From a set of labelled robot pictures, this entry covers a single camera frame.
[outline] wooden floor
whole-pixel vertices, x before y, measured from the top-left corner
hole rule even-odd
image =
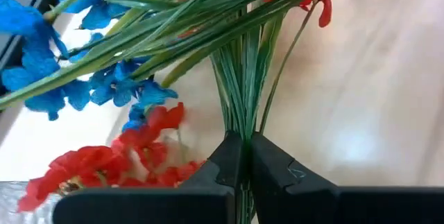
[[[266,136],[337,184],[444,185],[442,5],[333,0],[324,29],[318,8],[284,71]],[[287,15],[278,60],[304,14]],[[189,108],[184,139],[202,157],[223,136],[212,76],[204,62],[175,86]]]

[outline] blue flower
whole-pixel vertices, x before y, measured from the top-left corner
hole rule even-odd
[[[172,89],[165,89],[161,87],[158,83],[145,80],[144,86],[141,91],[137,91],[138,103],[135,104],[136,107],[144,109],[146,106],[156,104],[165,104],[167,98],[178,98],[178,94]]]
[[[91,39],[89,40],[88,44],[91,44],[92,42],[101,40],[102,38],[103,38],[103,35],[101,33],[94,33],[93,35],[91,35]],[[72,57],[69,58],[69,61],[71,63],[75,63],[75,62],[81,60],[83,57],[85,57],[85,55],[88,53],[88,51],[89,50],[83,50],[79,54],[73,55]]]
[[[122,132],[125,132],[125,130],[128,129],[139,130],[140,127],[142,127],[146,123],[144,109],[141,109],[134,105],[131,106],[129,118],[130,120],[127,123],[125,123],[125,125],[122,128]]]
[[[111,19],[119,17],[129,9],[125,6],[108,3],[106,0],[77,0],[65,12],[79,13],[90,6],[90,11],[82,21],[82,27],[89,30],[105,28]]]
[[[127,129],[138,130],[146,123],[145,107],[162,105],[167,98],[177,98],[172,89],[165,89],[152,80],[145,80],[143,87],[137,90],[138,103],[131,106],[129,121],[123,125],[122,132]]]
[[[42,14],[37,9],[22,6],[15,0],[0,0],[0,32],[23,36],[26,40],[25,52],[53,55],[49,48],[49,41],[53,40],[62,55],[68,56],[67,47]]]
[[[23,67],[6,69],[1,73],[3,85],[10,91],[17,91],[60,69],[49,48],[49,40],[54,40],[67,56],[65,45],[43,16],[36,9],[23,7],[14,0],[0,0],[0,31],[25,37]],[[49,120],[56,120],[58,111],[65,106],[66,96],[75,109],[82,110],[89,102],[88,83],[74,80],[26,100],[25,106],[33,111],[47,112]]]
[[[117,107],[122,107],[136,96],[138,83],[129,78],[129,75],[138,66],[132,61],[122,61],[115,66],[96,72],[89,80],[95,89],[91,95],[91,102],[102,105],[113,99]]]

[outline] green leaf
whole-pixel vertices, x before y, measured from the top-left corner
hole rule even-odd
[[[106,0],[109,3],[117,3],[130,8],[139,8],[143,10],[168,10],[179,6],[179,3],[156,0]]]

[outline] red petal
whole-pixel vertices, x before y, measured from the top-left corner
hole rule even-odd
[[[178,168],[168,167],[166,171],[157,177],[163,187],[174,187],[179,183]]]
[[[43,199],[37,199],[31,196],[24,196],[22,197],[18,202],[18,212],[23,211],[34,211],[36,208],[38,208],[46,198]]]
[[[136,146],[145,147],[155,141],[160,136],[162,127],[157,124],[155,126],[142,126],[140,128],[141,138],[135,143]]]
[[[160,166],[167,159],[168,148],[163,143],[152,143],[149,147],[149,157],[154,168]]]
[[[120,187],[144,187],[146,183],[143,183],[134,178],[127,178],[125,182],[120,184]]]
[[[150,127],[162,125],[168,110],[164,106],[157,106],[149,112],[148,125]]]
[[[181,166],[178,169],[179,181],[188,180],[195,172],[200,168],[199,164],[195,161],[191,161],[188,164]]]
[[[332,0],[321,0],[324,4],[324,9],[319,17],[319,26],[326,27],[332,20]]]
[[[182,123],[184,115],[185,108],[183,107],[183,103],[180,102],[177,107],[168,111],[162,127],[178,129],[179,125]]]
[[[127,129],[118,139],[124,145],[133,145],[141,139],[141,134],[139,130]]]
[[[303,0],[300,2],[299,6],[309,6],[313,0]]]

